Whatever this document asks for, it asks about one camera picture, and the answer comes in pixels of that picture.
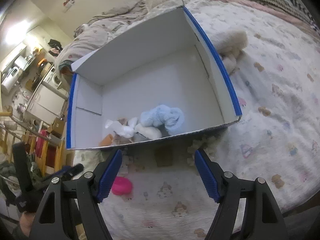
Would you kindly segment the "person left hand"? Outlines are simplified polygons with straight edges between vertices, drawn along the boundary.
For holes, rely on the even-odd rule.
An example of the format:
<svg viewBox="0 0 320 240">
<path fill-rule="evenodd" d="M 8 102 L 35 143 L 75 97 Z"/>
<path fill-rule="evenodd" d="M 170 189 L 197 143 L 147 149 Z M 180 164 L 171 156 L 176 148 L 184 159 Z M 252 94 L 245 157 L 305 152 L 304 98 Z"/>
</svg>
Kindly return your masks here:
<svg viewBox="0 0 320 240">
<path fill-rule="evenodd" d="M 29 237 L 35 215 L 36 213 L 24 212 L 20 217 L 20 229 L 26 237 Z"/>
</svg>

